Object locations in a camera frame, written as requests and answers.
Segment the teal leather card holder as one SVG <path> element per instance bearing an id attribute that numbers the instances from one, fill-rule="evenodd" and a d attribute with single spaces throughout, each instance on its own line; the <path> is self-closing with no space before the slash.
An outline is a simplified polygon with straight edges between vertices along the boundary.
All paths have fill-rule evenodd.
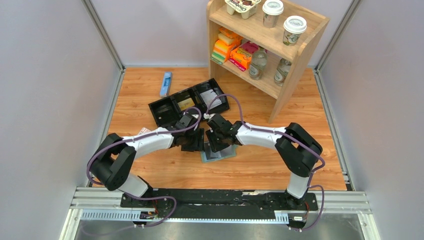
<path id="1" fill-rule="evenodd" d="M 203 145 L 203 151 L 200 152 L 202 163 L 211 163 L 220 161 L 223 159 L 233 158 L 236 156 L 237 145 L 231 145 L 223 150 L 213 152 L 209 142 L 205 142 Z"/>

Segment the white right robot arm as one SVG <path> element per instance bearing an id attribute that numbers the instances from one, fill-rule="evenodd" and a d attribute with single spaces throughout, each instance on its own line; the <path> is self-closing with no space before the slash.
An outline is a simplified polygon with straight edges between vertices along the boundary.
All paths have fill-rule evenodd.
<path id="1" fill-rule="evenodd" d="M 322 160 L 322 146 L 298 123 L 286 127 L 257 126 L 244 121 L 231 123 L 220 114 L 205 114 L 209 126 L 207 138 L 213 152 L 230 145 L 259 146 L 278 152 L 290 170 L 285 202 L 291 209 L 299 209 L 306 201 L 311 176 Z"/>

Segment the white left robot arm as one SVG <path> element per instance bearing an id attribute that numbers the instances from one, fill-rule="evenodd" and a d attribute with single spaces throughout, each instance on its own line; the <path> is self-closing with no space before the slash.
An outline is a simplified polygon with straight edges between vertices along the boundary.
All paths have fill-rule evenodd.
<path id="1" fill-rule="evenodd" d="M 199 114 L 185 113 L 174 126 L 158 127 L 139 135 L 120 137 L 109 134 L 87 164 L 87 176 L 93 175 L 93 183 L 105 186 L 109 191 L 120 190 L 133 196 L 140 207 L 148 207 L 153 201 L 149 185 L 130 173 L 134 160 L 150 153 L 191 143 L 193 132 L 198 129 Z"/>

